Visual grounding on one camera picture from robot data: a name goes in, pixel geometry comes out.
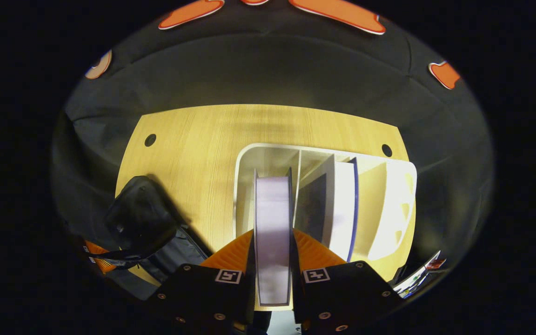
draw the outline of wooden table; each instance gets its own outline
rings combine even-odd
[[[155,134],[155,142],[146,139]],[[358,116],[312,108],[260,104],[179,108],[143,115],[127,145],[115,196],[134,176],[157,181],[177,210],[213,251],[232,241],[235,164],[240,151],[256,142],[350,151],[409,161],[398,128]],[[415,230],[415,210],[402,245],[368,261],[385,280],[406,263]],[[160,284],[142,269],[140,278]]]

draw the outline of orange shape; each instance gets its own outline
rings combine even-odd
[[[453,89],[456,86],[456,82],[460,79],[460,75],[447,61],[443,61],[440,64],[430,63],[429,72],[447,89]]]
[[[161,30],[170,29],[210,15],[219,10],[224,4],[225,0],[197,0],[169,13],[168,17],[158,25],[158,28]]]
[[[97,246],[93,242],[90,242],[90,241],[84,241],[84,242],[86,243],[86,247],[88,248],[88,251],[90,253],[93,253],[95,255],[100,255],[101,253],[109,252],[103,247]],[[103,274],[106,274],[107,272],[112,271],[116,268],[115,265],[111,265],[103,259],[95,258],[94,262],[96,263],[96,265],[98,265],[98,269],[100,269]]]
[[[261,4],[265,4],[268,2],[268,0],[241,0],[244,4],[248,4],[250,6],[257,6]]]
[[[309,13],[316,13],[372,34],[384,34],[379,15],[344,0],[289,0],[291,5]]]
[[[96,79],[101,76],[101,74],[104,74],[104,72],[109,68],[109,64],[111,64],[111,56],[113,53],[111,50],[108,51],[108,53],[104,54],[101,58],[98,64],[91,67],[88,72],[86,72],[85,77],[88,79]]]
[[[307,269],[333,267],[334,265],[346,263],[344,259],[338,257],[332,250],[310,235],[293,229],[293,236],[295,236],[295,242],[297,243],[299,269],[302,272]]]
[[[232,240],[200,264],[202,267],[243,271],[247,267],[247,255],[253,230]]]

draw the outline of white book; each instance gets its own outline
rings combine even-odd
[[[255,171],[255,264],[260,306],[287,306],[292,228],[291,174],[258,178]]]
[[[354,163],[328,157],[300,182],[295,227],[349,261],[357,222]]]

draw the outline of orange sticker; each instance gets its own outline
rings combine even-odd
[[[91,67],[88,72],[86,72],[85,77],[88,79],[96,79],[101,76],[101,74],[104,74],[104,72],[109,68],[109,64],[111,64],[111,56],[113,53],[111,50],[109,50],[108,53],[106,53],[104,56],[100,58],[100,61],[95,66]]]
[[[460,79],[460,75],[447,61],[443,61],[440,64],[430,63],[429,72],[447,89],[453,89],[456,86],[456,82]]]
[[[309,13],[316,13],[344,22],[372,34],[384,34],[379,15],[344,0],[289,0],[291,5]]]
[[[250,6],[257,6],[261,4],[265,4],[268,2],[268,0],[241,0],[244,4],[248,4]]]
[[[161,30],[170,29],[210,15],[219,10],[224,4],[225,0],[197,0],[169,13],[168,17],[158,25],[158,28]]]

